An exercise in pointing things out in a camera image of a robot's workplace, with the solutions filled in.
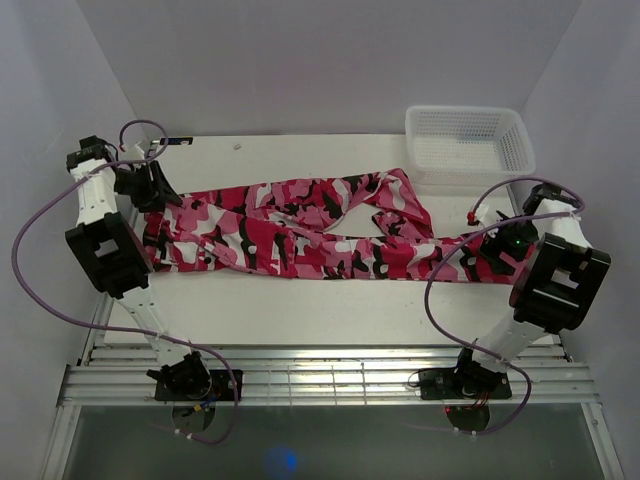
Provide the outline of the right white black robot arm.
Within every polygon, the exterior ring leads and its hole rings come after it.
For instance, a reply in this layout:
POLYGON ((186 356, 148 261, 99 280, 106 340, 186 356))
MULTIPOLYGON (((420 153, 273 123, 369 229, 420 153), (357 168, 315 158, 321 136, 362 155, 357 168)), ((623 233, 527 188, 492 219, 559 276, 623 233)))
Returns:
POLYGON ((609 254, 586 240, 576 211, 581 202, 561 187, 531 189, 522 213, 530 219, 485 236, 478 253, 494 274, 512 275, 508 258, 525 263, 509 297, 510 310, 484 337, 465 347, 451 382, 461 397, 489 397, 507 386, 506 364, 546 335, 584 321, 611 265, 609 254))

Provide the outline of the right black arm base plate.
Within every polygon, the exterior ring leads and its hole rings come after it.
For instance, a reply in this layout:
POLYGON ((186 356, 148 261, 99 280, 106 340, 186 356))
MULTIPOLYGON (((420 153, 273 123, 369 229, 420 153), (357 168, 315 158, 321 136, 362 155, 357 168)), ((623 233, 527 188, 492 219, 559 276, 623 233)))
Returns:
POLYGON ((505 374, 469 373, 457 367, 420 371, 418 386, 422 400, 475 400, 485 396, 489 400, 506 400, 512 397, 505 374))

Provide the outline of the pink camouflage trousers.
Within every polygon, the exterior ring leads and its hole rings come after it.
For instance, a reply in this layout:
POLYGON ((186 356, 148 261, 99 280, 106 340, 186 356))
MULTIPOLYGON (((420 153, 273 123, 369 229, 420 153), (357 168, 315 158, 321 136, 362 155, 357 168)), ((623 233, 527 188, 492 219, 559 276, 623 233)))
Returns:
POLYGON ((306 280, 416 280, 512 284, 492 271, 480 240, 436 237, 399 169, 291 179, 183 195, 147 213, 142 242, 157 272, 230 268, 306 280))

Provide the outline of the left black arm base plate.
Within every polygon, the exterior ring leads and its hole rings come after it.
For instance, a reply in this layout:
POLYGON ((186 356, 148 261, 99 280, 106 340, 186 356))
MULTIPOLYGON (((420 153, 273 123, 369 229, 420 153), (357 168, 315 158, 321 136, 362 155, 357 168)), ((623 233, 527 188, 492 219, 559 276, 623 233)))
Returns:
POLYGON ((165 402, 202 402, 214 396, 216 401, 232 402, 234 394, 229 372, 224 369, 215 369, 210 370, 209 373, 212 379, 212 386, 204 397, 196 398, 189 397, 186 394, 171 393, 163 384, 157 382, 153 399, 165 402))

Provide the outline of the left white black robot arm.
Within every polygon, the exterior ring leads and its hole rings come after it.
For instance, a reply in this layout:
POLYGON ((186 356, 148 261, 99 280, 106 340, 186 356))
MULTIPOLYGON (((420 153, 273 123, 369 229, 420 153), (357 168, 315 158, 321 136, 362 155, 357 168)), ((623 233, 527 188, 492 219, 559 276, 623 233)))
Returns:
POLYGON ((201 355, 168 340, 150 283, 152 264, 142 241, 119 211, 118 194, 143 213, 161 212, 182 200, 157 161, 120 169, 105 140, 90 136, 67 156, 66 168, 79 185, 79 215, 65 239, 92 285, 119 303, 152 347, 159 368, 147 375, 179 399, 199 400, 212 387, 201 355))

